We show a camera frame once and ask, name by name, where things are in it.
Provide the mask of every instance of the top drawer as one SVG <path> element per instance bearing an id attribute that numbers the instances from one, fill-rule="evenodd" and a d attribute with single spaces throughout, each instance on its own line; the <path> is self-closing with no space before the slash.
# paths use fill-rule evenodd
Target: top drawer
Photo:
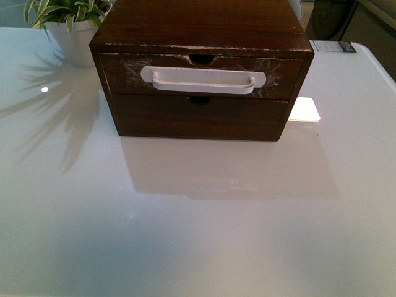
<path id="1" fill-rule="evenodd" d="M 303 60 L 300 59 L 188 54 L 100 53 L 100 60 L 112 94 L 171 95 L 175 93 L 157 90 L 151 83 L 144 82 L 140 76 L 144 66 L 163 66 L 263 72 L 267 77 L 265 85 L 243 96 L 278 100 L 289 99 L 303 65 Z"/>

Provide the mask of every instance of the white drawer handle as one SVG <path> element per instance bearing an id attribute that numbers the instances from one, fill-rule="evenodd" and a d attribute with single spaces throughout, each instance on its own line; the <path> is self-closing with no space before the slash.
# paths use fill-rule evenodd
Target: white drawer handle
<path id="1" fill-rule="evenodd" d="M 265 84 L 263 72 L 145 66 L 145 82 L 158 90 L 199 93 L 249 94 Z"/>

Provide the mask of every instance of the white glossy tabletop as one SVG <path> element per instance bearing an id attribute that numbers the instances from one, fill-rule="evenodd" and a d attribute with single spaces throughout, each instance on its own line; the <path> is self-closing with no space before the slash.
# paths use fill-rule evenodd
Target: white glossy tabletop
<path id="1" fill-rule="evenodd" d="M 395 296 L 396 86 L 363 47 L 316 53 L 318 123 L 227 142 L 120 137 L 95 68 L 0 40 L 0 296 Z"/>

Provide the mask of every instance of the wooden drawer box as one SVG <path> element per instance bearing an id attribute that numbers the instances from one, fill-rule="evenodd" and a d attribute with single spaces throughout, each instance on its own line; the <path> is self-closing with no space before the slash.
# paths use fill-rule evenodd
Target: wooden drawer box
<path id="1" fill-rule="evenodd" d="M 90 47 L 119 135 L 144 137 L 276 141 L 314 56 L 287 0 L 117 0 Z M 182 69 L 187 87 L 147 67 Z M 229 73 L 246 86 L 212 76 Z"/>

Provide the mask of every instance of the potted plant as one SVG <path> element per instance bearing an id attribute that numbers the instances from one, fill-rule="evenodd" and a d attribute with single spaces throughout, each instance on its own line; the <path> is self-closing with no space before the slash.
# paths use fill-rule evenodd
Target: potted plant
<path id="1" fill-rule="evenodd" d="M 48 29 L 71 64 L 92 67 L 89 43 L 111 5 L 110 0 L 27 0 L 24 19 L 29 22 L 33 9 L 33 28 Z"/>

